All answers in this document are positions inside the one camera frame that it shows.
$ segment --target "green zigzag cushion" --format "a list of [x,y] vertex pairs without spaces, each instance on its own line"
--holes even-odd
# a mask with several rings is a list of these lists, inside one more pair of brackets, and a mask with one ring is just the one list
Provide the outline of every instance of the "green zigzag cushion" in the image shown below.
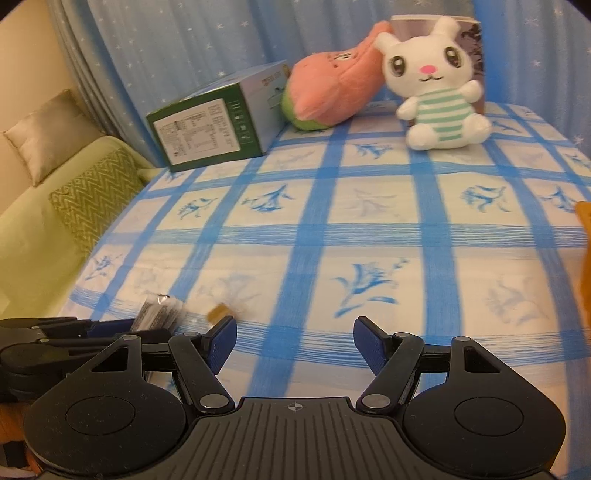
[[90,254],[142,188],[133,158],[120,148],[51,192],[49,199],[78,246]]

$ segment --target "blue curtain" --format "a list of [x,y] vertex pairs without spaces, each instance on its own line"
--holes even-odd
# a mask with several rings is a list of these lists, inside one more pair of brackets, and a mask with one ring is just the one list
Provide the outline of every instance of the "blue curtain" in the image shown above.
[[66,63],[92,119],[156,165],[160,152],[135,109],[87,2],[47,0]]
[[[227,74],[354,46],[392,14],[473,15],[471,0],[60,1],[87,5],[78,7],[78,23],[88,24],[86,8],[92,13],[105,51],[89,51],[89,65],[119,117],[123,109],[131,114],[124,101],[131,100],[135,126],[153,110]],[[106,88],[115,85],[115,93]]]
[[566,0],[473,0],[487,98],[525,105],[591,154],[591,22]]

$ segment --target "striped shirt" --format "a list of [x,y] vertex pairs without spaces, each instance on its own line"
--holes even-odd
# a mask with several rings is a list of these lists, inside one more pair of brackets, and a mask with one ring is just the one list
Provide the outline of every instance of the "striped shirt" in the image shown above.
[[439,141],[462,137],[462,122],[475,112],[455,88],[437,90],[418,96],[418,124],[429,124],[439,134]]

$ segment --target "box label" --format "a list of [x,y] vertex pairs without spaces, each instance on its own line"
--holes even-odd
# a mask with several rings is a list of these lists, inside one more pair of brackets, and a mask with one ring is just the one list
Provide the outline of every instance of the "box label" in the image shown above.
[[154,128],[173,165],[240,150],[221,98],[157,120]]

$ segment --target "wall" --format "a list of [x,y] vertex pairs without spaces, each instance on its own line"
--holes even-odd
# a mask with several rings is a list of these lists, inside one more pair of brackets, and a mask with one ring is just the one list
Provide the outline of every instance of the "wall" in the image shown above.
[[[24,0],[0,22],[0,132],[73,85],[45,0]],[[29,186],[24,165],[0,134],[0,212]]]

